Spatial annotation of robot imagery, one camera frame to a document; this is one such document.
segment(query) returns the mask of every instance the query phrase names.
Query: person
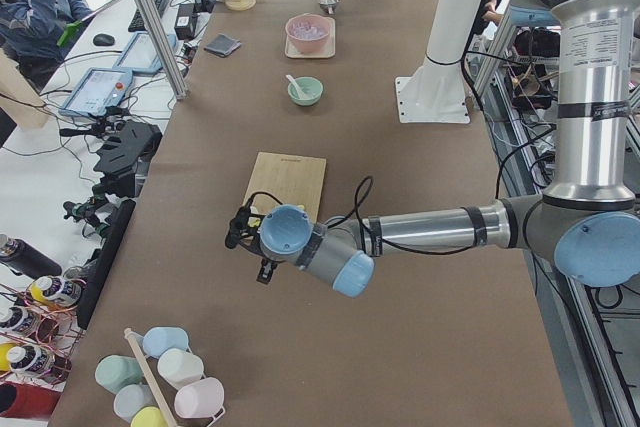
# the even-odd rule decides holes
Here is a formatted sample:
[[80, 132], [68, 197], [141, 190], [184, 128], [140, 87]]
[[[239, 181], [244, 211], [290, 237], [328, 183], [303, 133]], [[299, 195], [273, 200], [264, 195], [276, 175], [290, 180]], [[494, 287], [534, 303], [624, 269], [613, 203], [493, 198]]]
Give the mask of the person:
[[90, 13], [83, 0], [0, 0], [0, 36], [36, 90], [42, 90], [73, 47], [73, 41], [56, 45], [65, 25]]
[[482, 35], [482, 32], [489, 26], [490, 22], [498, 25], [503, 14], [496, 11], [502, 0], [485, 0], [480, 12], [473, 23], [472, 32], [475, 35]]

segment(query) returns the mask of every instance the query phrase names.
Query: brown table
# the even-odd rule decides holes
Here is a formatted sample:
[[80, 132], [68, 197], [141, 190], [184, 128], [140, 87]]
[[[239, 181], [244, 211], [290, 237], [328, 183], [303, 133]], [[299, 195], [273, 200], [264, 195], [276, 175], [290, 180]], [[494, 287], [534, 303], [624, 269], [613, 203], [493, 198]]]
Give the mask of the brown table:
[[[243, 46], [197, 55], [50, 426], [123, 425], [93, 371], [129, 355], [125, 327], [157, 325], [185, 328], [224, 384], [221, 427], [571, 425], [520, 252], [389, 256], [349, 299], [292, 266], [265, 287], [257, 257], [224, 248], [261, 150], [328, 160], [321, 219], [350, 210], [367, 174], [366, 214], [491, 201], [481, 115], [397, 120], [394, 78], [422, 62], [437, 0], [341, 0], [335, 57], [286, 58], [285, 21], [316, 1], [216, 7], [204, 42], [224, 32]], [[321, 79], [321, 101], [293, 105], [286, 73]]]

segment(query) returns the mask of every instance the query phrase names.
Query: pink bowl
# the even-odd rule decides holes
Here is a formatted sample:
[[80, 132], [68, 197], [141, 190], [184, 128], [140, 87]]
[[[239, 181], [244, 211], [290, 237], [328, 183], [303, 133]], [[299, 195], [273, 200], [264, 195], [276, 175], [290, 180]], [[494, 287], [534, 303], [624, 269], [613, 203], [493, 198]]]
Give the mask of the pink bowl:
[[329, 40], [331, 21], [316, 14], [292, 17], [284, 28], [287, 38], [301, 54], [318, 52]]

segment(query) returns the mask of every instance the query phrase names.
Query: black box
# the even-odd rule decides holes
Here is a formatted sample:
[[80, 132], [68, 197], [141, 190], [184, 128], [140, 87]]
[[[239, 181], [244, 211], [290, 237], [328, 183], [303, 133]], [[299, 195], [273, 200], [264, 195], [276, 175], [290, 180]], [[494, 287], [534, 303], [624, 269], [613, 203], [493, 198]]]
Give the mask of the black box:
[[180, 4], [178, 7], [178, 16], [174, 29], [179, 40], [191, 40], [196, 35], [196, 23], [198, 22], [198, 13], [196, 12], [196, 4]]

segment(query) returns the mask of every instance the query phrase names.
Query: blue joint cap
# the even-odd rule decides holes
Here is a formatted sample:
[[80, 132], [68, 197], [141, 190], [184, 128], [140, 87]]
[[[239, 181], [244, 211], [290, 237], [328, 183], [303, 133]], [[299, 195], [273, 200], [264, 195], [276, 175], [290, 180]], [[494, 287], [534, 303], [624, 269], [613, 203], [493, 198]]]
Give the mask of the blue joint cap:
[[548, 27], [560, 25], [549, 10], [525, 9], [523, 7], [509, 6], [511, 10], [511, 23], [519, 27]]
[[560, 272], [590, 287], [611, 287], [640, 272], [640, 219], [626, 212], [587, 217], [558, 241]]
[[313, 231], [307, 213], [295, 205], [283, 204], [273, 209], [260, 225], [260, 241], [278, 255], [295, 254], [302, 249]]
[[373, 275], [373, 259], [359, 250], [347, 261], [333, 282], [333, 290], [357, 297], [367, 288]]

